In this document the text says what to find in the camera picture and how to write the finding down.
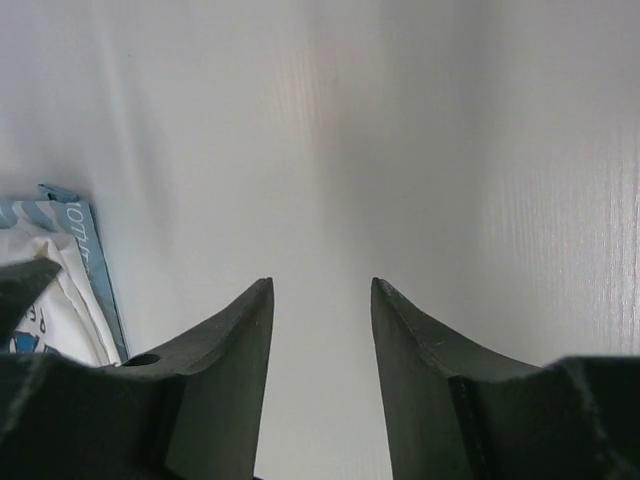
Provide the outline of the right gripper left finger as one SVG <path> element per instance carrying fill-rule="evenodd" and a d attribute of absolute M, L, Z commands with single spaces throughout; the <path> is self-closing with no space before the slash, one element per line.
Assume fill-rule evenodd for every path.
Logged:
<path fill-rule="evenodd" d="M 273 282 L 262 278 L 119 366 L 3 353 L 2 477 L 252 478 L 273 315 Z"/>

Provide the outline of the blue printed t shirt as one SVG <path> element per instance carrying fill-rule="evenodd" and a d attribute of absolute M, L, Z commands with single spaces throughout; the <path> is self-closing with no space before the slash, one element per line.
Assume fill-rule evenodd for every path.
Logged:
<path fill-rule="evenodd" d="M 35 198 L 1 200 L 1 231 L 4 229 L 17 229 L 32 236 L 67 234 L 76 239 L 90 286 L 109 326 L 121 363 L 126 361 L 129 352 L 88 201 L 72 191 L 41 184 Z"/>

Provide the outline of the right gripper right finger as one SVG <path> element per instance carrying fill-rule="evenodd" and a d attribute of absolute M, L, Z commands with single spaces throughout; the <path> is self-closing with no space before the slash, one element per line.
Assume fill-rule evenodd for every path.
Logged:
<path fill-rule="evenodd" d="M 535 367 L 422 312 L 387 281 L 371 321 L 397 479 L 635 479 L 639 361 Z"/>

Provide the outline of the white t shirt flower print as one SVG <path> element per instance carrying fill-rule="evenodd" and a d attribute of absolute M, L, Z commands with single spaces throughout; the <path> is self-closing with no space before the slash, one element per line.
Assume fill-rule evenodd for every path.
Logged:
<path fill-rule="evenodd" d="M 121 358 L 101 307 L 90 286 L 76 239 L 67 234 L 29 235 L 1 231 L 3 265 L 46 258 L 61 271 L 21 319 L 9 340 L 8 353 L 53 353 L 100 367 Z"/>

